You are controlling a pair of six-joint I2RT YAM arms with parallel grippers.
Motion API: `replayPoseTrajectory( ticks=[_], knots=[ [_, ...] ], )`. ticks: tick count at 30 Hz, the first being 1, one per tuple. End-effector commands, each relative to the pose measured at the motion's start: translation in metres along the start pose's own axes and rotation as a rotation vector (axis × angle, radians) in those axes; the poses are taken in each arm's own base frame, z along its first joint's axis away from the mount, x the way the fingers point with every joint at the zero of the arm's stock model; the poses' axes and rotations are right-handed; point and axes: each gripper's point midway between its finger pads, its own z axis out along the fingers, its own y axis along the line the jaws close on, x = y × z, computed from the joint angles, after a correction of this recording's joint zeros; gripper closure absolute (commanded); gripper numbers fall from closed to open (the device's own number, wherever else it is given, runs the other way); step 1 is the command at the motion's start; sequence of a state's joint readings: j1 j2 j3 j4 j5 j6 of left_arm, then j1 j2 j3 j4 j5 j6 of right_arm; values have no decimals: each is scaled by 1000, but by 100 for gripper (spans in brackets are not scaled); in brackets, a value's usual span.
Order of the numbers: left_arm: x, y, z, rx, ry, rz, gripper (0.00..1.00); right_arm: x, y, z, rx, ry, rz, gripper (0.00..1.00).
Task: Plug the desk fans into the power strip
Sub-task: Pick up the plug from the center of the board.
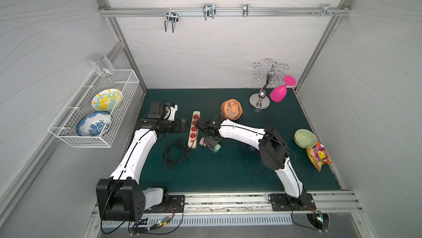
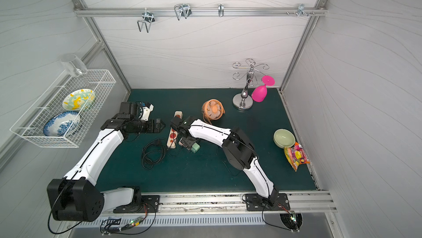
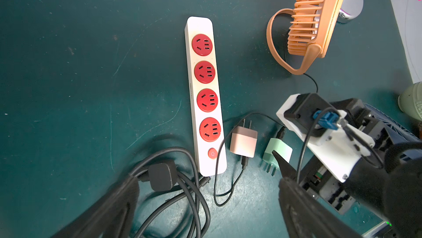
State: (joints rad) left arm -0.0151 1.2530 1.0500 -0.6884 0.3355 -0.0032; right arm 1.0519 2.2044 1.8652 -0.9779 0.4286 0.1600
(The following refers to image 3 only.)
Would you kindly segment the pink usb charger plug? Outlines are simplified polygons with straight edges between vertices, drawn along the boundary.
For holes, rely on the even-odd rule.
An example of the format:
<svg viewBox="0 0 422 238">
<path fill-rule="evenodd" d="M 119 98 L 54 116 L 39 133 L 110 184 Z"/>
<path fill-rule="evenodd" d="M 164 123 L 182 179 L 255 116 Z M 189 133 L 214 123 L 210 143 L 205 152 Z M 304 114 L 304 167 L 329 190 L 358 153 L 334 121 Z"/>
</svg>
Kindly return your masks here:
<svg viewBox="0 0 422 238">
<path fill-rule="evenodd" d="M 242 120 L 242 125 L 237 126 L 230 142 L 230 152 L 239 156 L 253 158 L 255 156 L 258 132 L 251 129 L 252 122 L 246 127 L 246 119 Z"/>
</svg>

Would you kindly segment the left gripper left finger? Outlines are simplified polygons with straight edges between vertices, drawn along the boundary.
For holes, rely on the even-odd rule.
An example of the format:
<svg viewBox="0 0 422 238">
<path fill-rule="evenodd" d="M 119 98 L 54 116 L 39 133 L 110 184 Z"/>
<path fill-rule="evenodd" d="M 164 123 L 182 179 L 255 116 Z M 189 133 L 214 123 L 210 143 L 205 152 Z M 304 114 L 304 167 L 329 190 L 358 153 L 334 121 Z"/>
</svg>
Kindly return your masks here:
<svg viewBox="0 0 422 238">
<path fill-rule="evenodd" d="M 138 196 L 138 179 L 128 176 L 53 237 L 128 238 Z"/>
</svg>

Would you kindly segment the green usb charger plug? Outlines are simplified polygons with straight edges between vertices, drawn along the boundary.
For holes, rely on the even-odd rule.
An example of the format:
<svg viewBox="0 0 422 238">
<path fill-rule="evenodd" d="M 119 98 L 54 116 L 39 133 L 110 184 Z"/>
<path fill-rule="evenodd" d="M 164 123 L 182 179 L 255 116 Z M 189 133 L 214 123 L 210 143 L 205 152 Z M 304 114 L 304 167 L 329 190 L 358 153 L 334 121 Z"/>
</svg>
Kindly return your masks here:
<svg viewBox="0 0 422 238">
<path fill-rule="evenodd" d="M 266 172 L 275 176 L 277 171 L 292 173 L 295 170 L 290 165 L 293 149 L 282 139 L 271 138 L 263 153 L 262 161 L 266 165 Z"/>
</svg>

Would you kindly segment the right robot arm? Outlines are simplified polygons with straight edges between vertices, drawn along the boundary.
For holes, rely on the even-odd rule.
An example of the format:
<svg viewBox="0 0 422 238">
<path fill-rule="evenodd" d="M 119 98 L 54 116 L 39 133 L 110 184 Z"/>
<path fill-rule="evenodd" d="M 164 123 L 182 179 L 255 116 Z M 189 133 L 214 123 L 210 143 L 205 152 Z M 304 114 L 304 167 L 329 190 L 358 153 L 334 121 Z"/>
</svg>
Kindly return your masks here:
<svg viewBox="0 0 422 238">
<path fill-rule="evenodd" d="M 360 99 L 327 102 L 316 93 L 290 96 L 277 111 L 285 128 L 313 157 L 297 167 L 274 153 L 282 178 L 279 203 L 292 238 L 356 238 L 358 233 L 324 208 L 339 213 L 358 202 L 391 227 L 372 237 L 422 235 L 422 143 L 392 130 Z"/>
</svg>

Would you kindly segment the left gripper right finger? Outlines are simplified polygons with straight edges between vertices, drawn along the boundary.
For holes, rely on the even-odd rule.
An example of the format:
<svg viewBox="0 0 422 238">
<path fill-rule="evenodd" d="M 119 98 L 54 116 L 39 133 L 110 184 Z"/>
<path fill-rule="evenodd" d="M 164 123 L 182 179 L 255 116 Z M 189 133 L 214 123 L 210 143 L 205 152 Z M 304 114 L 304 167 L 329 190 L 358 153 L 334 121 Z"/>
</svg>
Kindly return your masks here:
<svg viewBox="0 0 422 238">
<path fill-rule="evenodd" d="M 279 203 L 291 238 L 361 237 L 290 178 L 280 180 Z"/>
</svg>

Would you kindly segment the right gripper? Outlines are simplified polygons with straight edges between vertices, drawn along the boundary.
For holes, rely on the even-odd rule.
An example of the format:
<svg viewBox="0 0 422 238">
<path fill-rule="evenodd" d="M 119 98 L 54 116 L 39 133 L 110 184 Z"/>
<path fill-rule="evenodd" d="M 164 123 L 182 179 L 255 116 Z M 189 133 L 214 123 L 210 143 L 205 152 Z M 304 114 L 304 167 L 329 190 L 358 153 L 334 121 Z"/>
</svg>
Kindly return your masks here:
<svg viewBox="0 0 422 238">
<path fill-rule="evenodd" d="M 393 146 L 393 140 L 385 124 L 376 118 L 375 110 L 363 103 L 361 99 L 350 98 L 333 102 L 332 105 L 347 112 L 346 120 L 374 139 L 373 149 L 381 159 L 386 150 Z M 282 178 L 296 179 L 296 170 L 277 151 L 272 151 L 279 165 Z M 368 162 L 361 160 L 351 172 L 351 178 L 340 182 L 317 159 L 316 156 L 305 165 L 301 172 L 302 186 L 314 198 L 321 198 L 340 215 L 359 202 L 364 204 L 374 214 L 382 215 L 382 188 L 385 185 L 387 173 L 375 169 Z"/>
</svg>

